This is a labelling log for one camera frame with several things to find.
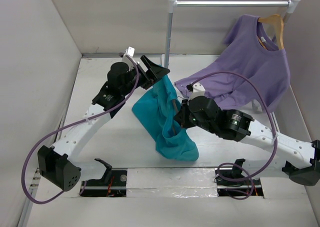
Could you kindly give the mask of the grey metal hanger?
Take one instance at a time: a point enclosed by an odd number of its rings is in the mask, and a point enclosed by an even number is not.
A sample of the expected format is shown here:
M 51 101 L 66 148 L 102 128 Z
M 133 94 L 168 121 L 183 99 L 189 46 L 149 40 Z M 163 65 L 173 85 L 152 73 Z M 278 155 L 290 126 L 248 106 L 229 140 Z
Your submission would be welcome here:
M 178 113 L 178 111 L 180 110 L 178 108 L 178 101 L 177 99 L 182 99 L 182 100 L 189 100 L 189 97 L 188 96 L 184 96 L 183 94 L 179 95 L 178 94 L 178 91 L 175 89 L 175 91 L 173 92 L 175 97 L 173 98 L 173 100 L 171 101 L 172 102 L 172 106 L 173 106 L 173 109 L 175 111 L 175 114 Z

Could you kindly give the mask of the teal t shirt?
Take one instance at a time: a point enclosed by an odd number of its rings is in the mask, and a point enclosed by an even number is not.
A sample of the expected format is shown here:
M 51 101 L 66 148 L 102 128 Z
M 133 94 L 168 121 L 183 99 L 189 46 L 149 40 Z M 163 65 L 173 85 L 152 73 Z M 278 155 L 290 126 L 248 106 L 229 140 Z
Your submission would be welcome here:
M 196 143 L 174 120 L 175 88 L 165 76 L 149 89 L 131 111 L 155 141 L 155 150 L 169 160 L 194 162 L 199 158 Z

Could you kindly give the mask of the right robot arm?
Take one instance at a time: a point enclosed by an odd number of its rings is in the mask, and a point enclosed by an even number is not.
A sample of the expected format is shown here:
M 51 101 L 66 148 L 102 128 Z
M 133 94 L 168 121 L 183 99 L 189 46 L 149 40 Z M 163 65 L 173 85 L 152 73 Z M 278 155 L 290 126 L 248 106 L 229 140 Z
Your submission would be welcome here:
M 249 176 L 288 178 L 304 185 L 315 186 L 320 180 L 320 142 L 294 139 L 255 120 L 236 109 L 222 110 L 205 96 L 183 100 L 174 120 L 184 129 L 199 127 L 219 138 L 258 147 L 272 154 L 273 160 L 263 171 L 264 160 L 237 159 L 235 167 L 224 176 L 242 184 Z

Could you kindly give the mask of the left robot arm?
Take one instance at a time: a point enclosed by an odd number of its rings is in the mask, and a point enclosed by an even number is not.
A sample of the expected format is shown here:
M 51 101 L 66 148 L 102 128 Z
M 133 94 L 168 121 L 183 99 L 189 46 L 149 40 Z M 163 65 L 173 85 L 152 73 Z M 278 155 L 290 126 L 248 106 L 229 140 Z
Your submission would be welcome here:
M 42 177 L 64 192 L 70 191 L 78 182 L 95 180 L 107 185 L 112 178 L 112 166 L 100 158 L 79 162 L 77 157 L 95 133 L 126 103 L 125 98 L 141 87 L 145 90 L 162 80 L 170 70 L 145 55 L 141 61 L 147 70 L 127 54 L 111 65 L 107 81 L 93 98 L 82 123 L 74 125 L 52 146 L 42 146 L 38 152 L 39 172 Z

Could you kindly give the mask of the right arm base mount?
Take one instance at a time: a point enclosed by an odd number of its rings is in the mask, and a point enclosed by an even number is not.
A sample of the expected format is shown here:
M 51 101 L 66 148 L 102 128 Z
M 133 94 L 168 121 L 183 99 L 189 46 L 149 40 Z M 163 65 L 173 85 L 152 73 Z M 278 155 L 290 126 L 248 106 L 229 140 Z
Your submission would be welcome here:
M 219 197 L 231 197 L 233 199 L 243 200 L 252 197 L 263 197 L 263 188 L 260 179 L 243 180 L 243 181 L 229 181 L 222 177 L 229 179 L 245 178 L 247 174 L 238 166 L 243 167 L 245 159 L 237 159 L 232 164 L 223 165 L 219 170 L 215 170 L 214 183 L 217 185 L 217 195 Z

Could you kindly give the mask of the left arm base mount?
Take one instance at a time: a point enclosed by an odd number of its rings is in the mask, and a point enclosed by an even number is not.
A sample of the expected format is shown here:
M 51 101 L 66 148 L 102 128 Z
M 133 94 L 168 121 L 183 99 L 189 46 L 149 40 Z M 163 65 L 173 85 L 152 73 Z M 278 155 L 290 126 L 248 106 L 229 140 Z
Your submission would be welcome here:
M 81 183 L 81 197 L 122 198 L 127 196 L 127 168 L 113 168 L 99 158 L 94 159 L 105 167 L 100 179 L 89 179 Z

